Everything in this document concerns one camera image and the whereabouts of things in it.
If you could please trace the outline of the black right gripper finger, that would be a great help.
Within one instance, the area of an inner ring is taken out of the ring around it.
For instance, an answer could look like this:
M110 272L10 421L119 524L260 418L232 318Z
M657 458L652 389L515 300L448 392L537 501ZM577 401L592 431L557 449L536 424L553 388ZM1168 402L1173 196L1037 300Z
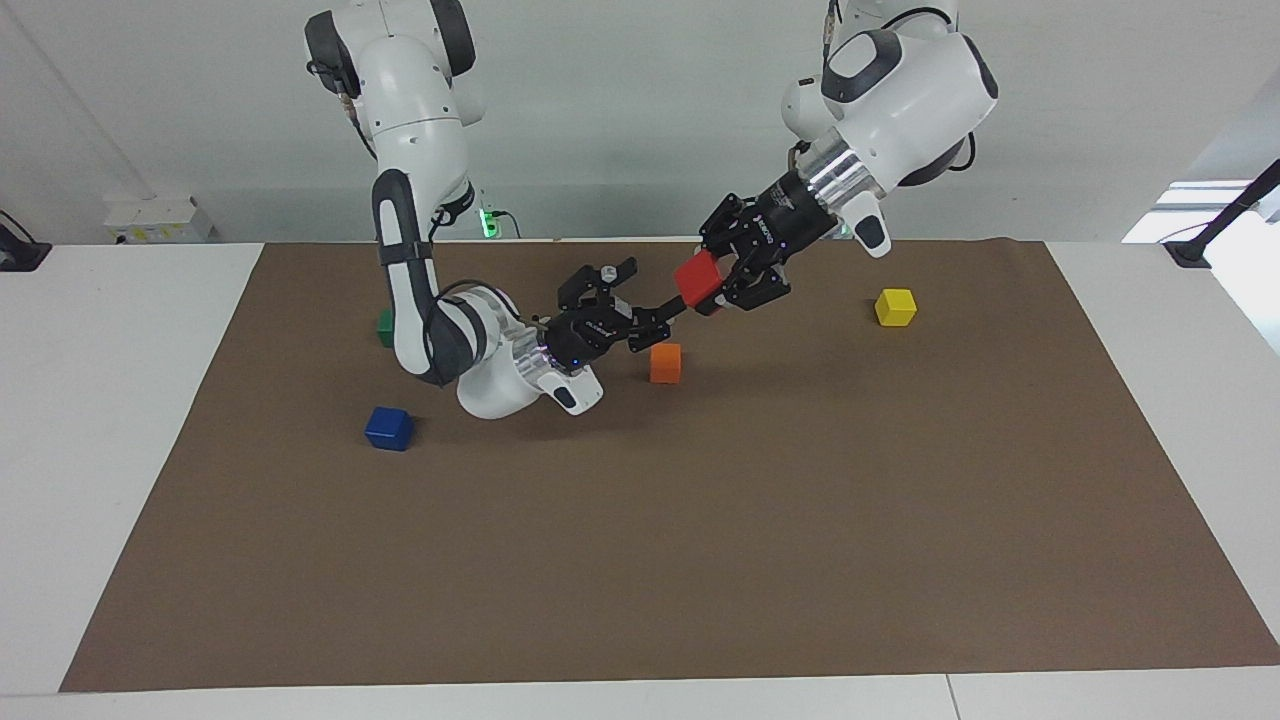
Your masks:
M557 290L557 306L562 311L598 305L637 273L637 259L626 258L614 265L582 265Z
M680 295L673 296L657 307L630 307L630 325L626 343L628 351L640 354L658 343L666 342L671 337L671 324L676 316L687 309Z

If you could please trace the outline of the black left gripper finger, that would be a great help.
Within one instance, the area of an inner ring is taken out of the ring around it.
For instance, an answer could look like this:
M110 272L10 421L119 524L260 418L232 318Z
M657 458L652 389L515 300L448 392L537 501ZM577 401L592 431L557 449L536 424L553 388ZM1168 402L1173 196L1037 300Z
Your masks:
M726 254L712 260L719 284L700 301L703 316L710 316L722 307L750 311L791 291L791 284L785 277L785 265L767 264L768 256L759 256L758 252Z
M713 256L744 256L759 245L756 199L727 193L699 228L700 247Z

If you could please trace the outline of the red wooden block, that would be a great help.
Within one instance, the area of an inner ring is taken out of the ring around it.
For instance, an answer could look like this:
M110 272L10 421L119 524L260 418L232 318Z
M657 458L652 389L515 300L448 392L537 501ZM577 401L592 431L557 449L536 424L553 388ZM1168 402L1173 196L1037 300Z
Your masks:
M724 278L712 251L700 249L681 264L675 270L675 283L685 307L701 316L719 310Z

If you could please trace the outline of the blue wooden block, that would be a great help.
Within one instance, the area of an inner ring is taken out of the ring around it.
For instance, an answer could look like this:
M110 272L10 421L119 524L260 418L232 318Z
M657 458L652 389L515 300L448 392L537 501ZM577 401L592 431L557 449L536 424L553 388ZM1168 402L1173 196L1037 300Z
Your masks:
M378 406L365 424L366 441L375 448L403 452L413 438L415 420L403 409Z

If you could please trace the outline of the brown paper mat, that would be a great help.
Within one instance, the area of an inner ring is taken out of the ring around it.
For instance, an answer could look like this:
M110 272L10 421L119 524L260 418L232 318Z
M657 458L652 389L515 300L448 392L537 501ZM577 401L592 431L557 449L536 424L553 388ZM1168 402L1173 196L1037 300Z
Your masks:
M480 421L379 345L372 249L265 249L61 688L1280 664L1042 243L788 272L676 386Z

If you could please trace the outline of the white power strip box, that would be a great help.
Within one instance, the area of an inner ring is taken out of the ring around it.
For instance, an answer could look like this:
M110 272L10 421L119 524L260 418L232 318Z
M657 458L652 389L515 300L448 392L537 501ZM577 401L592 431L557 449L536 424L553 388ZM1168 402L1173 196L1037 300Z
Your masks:
M207 243L214 224L192 197L108 204L102 228L115 243Z

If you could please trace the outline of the black slanted stand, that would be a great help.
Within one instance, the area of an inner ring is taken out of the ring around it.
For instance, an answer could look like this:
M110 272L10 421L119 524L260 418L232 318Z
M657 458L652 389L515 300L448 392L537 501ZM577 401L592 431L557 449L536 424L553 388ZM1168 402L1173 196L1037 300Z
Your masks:
M1276 188L1280 188L1280 158L1248 183L1216 217L1204 223L1192 240L1162 240L1160 245L1178 266L1211 270L1213 266L1206 258L1208 246L1247 211L1256 210Z

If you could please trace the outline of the small black table clamp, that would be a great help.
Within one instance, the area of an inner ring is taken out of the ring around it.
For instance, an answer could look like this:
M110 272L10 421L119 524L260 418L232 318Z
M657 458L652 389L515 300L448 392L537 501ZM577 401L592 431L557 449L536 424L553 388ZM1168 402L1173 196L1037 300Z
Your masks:
M35 272L52 251L10 213L0 209L0 272Z

